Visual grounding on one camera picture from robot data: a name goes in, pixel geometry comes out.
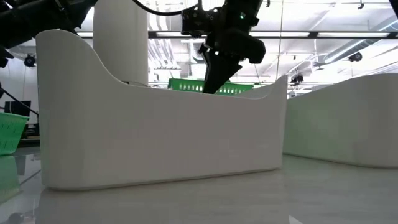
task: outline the black equipment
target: black equipment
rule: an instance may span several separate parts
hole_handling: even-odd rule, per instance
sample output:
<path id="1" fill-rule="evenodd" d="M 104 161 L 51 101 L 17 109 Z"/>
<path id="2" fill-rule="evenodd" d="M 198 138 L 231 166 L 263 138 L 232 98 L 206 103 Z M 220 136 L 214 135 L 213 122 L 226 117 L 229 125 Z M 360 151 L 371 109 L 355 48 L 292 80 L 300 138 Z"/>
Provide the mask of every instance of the black equipment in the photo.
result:
<path id="1" fill-rule="evenodd" d="M 350 62 L 360 62 L 362 60 L 363 56 L 361 52 L 356 52 L 355 54 L 349 56 L 348 60 Z"/>
<path id="2" fill-rule="evenodd" d="M 36 55 L 28 54 L 28 56 L 25 58 L 24 65 L 26 67 L 33 68 L 33 67 L 35 67 L 35 63 L 36 63 Z"/>
<path id="3" fill-rule="evenodd" d="M 292 86 L 298 86 L 302 82 L 304 82 L 304 77 L 302 74 L 292 76 L 292 79 L 290 81 L 290 83 L 293 83 Z"/>
<path id="4" fill-rule="evenodd" d="M 215 93 L 242 68 L 239 62 L 261 63 L 266 48 L 261 40 L 249 35 L 259 19 L 262 0 L 226 0 L 222 7 L 204 11 L 197 8 L 182 12 L 182 34 L 207 35 L 199 53 L 207 64 L 204 93 Z"/>
<path id="5" fill-rule="evenodd" d="M 21 101 L 21 103 L 16 101 L 7 101 L 6 104 L 4 105 L 4 112 L 29 117 L 30 116 L 29 108 L 32 102 Z"/>
<path id="6" fill-rule="evenodd" d="M 0 68 L 13 59 L 6 49 L 38 33 L 61 29 L 76 34 L 97 0 L 0 0 Z"/>

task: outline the green plastic crate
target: green plastic crate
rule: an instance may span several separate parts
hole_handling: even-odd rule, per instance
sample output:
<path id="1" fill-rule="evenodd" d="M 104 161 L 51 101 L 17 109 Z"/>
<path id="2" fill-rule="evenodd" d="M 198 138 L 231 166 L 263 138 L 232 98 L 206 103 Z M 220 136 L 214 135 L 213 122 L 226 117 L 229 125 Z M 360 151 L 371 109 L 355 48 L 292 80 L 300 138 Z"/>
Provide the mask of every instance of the green plastic crate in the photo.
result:
<path id="1" fill-rule="evenodd" d="M 0 156 L 15 152 L 28 120 L 25 116 L 0 113 Z"/>
<path id="2" fill-rule="evenodd" d="M 171 90 L 180 90 L 180 91 L 193 91 L 201 93 L 203 92 L 203 87 L 205 85 L 204 81 L 200 80 L 185 80 L 179 78 L 171 78 L 169 80 L 168 88 Z M 219 95 L 235 95 L 239 93 L 243 93 L 244 91 L 253 89 L 253 85 L 241 85 L 234 83 L 225 83 L 216 94 Z"/>

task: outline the white curved panel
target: white curved panel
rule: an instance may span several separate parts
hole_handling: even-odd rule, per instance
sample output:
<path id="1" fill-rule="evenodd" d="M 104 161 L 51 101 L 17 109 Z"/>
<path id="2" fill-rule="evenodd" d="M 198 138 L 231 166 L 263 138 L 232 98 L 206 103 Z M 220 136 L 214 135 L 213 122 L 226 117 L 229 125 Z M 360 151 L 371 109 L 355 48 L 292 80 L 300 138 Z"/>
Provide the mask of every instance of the white curved panel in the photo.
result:
<path id="1" fill-rule="evenodd" d="M 397 74 L 359 77 L 289 99 L 284 153 L 398 167 Z"/>
<path id="2" fill-rule="evenodd" d="M 255 88 L 253 90 L 247 90 L 239 94 L 239 97 L 246 97 L 250 99 L 257 99 L 267 96 L 274 87 L 274 84 L 262 86 L 260 88 Z"/>
<path id="3" fill-rule="evenodd" d="M 49 187 L 101 188 L 281 166 L 286 77 L 267 97 L 251 100 L 124 84 L 86 42 L 61 30 L 39 34 L 37 51 Z"/>

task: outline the wire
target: wire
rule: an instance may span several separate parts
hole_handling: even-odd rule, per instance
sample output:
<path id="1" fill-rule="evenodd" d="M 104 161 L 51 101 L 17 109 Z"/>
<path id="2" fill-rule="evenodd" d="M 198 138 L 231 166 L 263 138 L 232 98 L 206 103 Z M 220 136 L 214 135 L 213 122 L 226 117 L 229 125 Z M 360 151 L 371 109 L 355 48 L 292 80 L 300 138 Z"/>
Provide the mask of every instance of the wire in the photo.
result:
<path id="1" fill-rule="evenodd" d="M 276 67 L 275 82 L 278 80 L 278 73 L 279 73 L 280 46 L 282 45 L 282 28 L 283 28 L 283 25 L 284 25 L 284 0 L 282 0 L 282 12 L 280 14 L 279 51 L 278 51 L 278 64 L 277 64 L 277 67 Z"/>
<path id="2" fill-rule="evenodd" d="M 256 64 L 254 64 L 254 68 L 256 69 L 257 78 L 259 79 L 259 82 L 261 82 L 260 76 L 259 76 L 259 72 L 257 71 L 257 66 L 256 66 Z"/>
<path id="3" fill-rule="evenodd" d="M 24 86 L 22 87 L 22 100 L 24 100 L 24 99 L 25 99 L 26 68 L 27 68 L 27 66 L 25 66 L 25 74 L 24 74 Z"/>
<path id="4" fill-rule="evenodd" d="M 132 0 L 132 1 L 134 3 L 136 3 L 141 9 L 143 9 L 143 10 L 149 12 L 149 13 L 155 14 L 157 16 L 177 16 L 177 15 L 181 15 L 182 14 L 182 10 L 181 11 L 175 11 L 175 12 L 159 12 L 159 11 L 155 11 L 155 10 L 150 9 L 150 8 L 146 7 L 145 5 L 143 5 L 139 0 Z M 192 6 L 192 7 L 189 7 L 187 9 L 194 9 L 197 6 L 198 6 L 198 4 L 196 4 L 196 5 Z"/>
<path id="5" fill-rule="evenodd" d="M 11 99 L 13 99 L 15 102 L 18 102 L 19 104 L 21 104 L 22 106 L 25 106 L 27 109 L 30 110 L 30 112 L 32 112 L 33 114 L 36 114 L 37 116 L 39 116 L 38 112 L 32 110 L 30 107 L 26 106 L 23 102 L 17 100 L 15 97 L 13 97 L 9 92 L 7 92 L 5 89 L 3 89 L 2 87 L 0 87 L 0 91 L 3 91 L 6 95 L 8 95 L 9 97 L 11 97 Z"/>

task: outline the ceiling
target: ceiling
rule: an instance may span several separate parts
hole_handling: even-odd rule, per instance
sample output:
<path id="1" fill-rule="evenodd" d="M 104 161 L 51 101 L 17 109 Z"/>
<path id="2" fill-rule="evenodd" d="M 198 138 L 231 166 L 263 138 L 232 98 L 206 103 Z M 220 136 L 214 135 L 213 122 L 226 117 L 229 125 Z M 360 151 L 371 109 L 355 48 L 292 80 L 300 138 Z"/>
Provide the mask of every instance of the ceiling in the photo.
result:
<path id="1" fill-rule="evenodd" d="M 394 11 L 388 0 L 363 0 L 364 7 L 358 9 L 360 0 L 271 0 L 271 6 L 264 3 L 257 15 L 260 18 L 258 26 L 253 30 L 263 31 L 380 31 L 378 25 L 388 19 L 393 19 Z M 155 0 L 147 1 L 148 6 L 162 9 L 177 10 L 192 6 L 196 0 Z M 221 0 L 203 0 L 205 9 L 211 9 L 223 4 Z M 78 31 L 91 32 L 93 30 L 93 13 L 90 11 L 82 29 Z M 153 24 L 166 24 L 166 29 Z M 149 30 L 180 30 L 182 26 L 180 16 L 157 17 L 149 15 Z M 323 70 L 313 66 L 320 57 L 336 52 L 347 43 L 355 40 L 341 39 L 264 39 L 267 53 L 262 63 L 252 65 L 243 61 L 243 68 L 231 78 L 232 82 L 274 82 L 277 77 L 289 74 L 302 73 L 305 82 L 336 83 L 351 77 L 369 75 L 373 73 L 398 72 L 395 58 L 398 58 L 397 40 L 380 40 L 360 52 L 363 59 L 360 62 L 340 60 L 324 65 Z M 149 59 L 152 74 L 150 82 L 165 83 L 173 76 L 192 79 L 203 79 L 205 64 L 193 60 L 195 48 L 201 40 L 169 39 L 153 40 L 153 43 L 162 42 L 170 47 L 171 51 L 161 51 L 159 55 L 164 63 L 169 64 L 177 71 L 160 69 L 163 67 L 153 58 Z M 15 51 L 28 49 L 34 51 L 34 41 L 19 46 Z"/>

